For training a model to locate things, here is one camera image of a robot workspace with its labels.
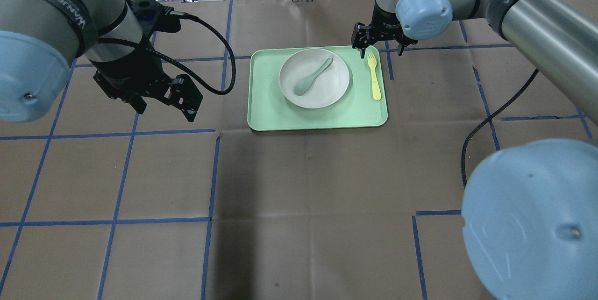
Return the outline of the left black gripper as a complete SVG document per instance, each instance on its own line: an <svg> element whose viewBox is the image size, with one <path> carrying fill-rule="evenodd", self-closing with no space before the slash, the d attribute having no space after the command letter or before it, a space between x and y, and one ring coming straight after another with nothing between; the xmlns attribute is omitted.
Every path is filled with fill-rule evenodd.
<svg viewBox="0 0 598 300"><path fill-rule="evenodd" d="M195 121L203 94L187 74L179 74L171 80L163 72L160 58L150 53L153 49L151 43L141 43L125 57L94 61L97 69L94 80L107 97L122 99L137 114L143 114L147 108L142 98L145 96L173 106L187 121Z"/></svg>

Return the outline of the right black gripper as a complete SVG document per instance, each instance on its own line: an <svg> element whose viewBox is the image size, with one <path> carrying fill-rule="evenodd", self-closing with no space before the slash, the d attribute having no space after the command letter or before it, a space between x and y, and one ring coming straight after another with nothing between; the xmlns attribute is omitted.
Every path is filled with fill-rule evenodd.
<svg viewBox="0 0 598 300"><path fill-rule="evenodd" d="M357 22L351 36L351 46L365 58L366 49L377 42L396 41L397 54L401 57L405 48L418 43L404 34L401 23L394 13L374 13L369 25Z"/></svg>

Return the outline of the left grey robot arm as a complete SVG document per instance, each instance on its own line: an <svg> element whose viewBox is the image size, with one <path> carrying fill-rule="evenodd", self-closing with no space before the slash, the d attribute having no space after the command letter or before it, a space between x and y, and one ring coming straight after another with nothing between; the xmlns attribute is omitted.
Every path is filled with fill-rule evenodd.
<svg viewBox="0 0 598 300"><path fill-rule="evenodd" d="M231 80L225 90L152 46L154 32L176 33L181 20L203 25L226 47ZM96 67L93 78L105 95L137 114L147 108L145 98L153 98L193 122L203 100L197 85L227 95L236 81L226 38L196 15L157 0L1 0L0 36L1 119L10 123L46 115L81 56Z"/></svg>

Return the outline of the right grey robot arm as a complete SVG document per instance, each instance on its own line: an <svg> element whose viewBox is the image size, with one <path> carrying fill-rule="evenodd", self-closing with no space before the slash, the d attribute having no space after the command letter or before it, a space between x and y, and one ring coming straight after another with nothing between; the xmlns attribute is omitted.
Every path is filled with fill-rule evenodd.
<svg viewBox="0 0 598 300"><path fill-rule="evenodd" d="M424 300L595 300L597 129L514 47L391 58Z"/></svg>

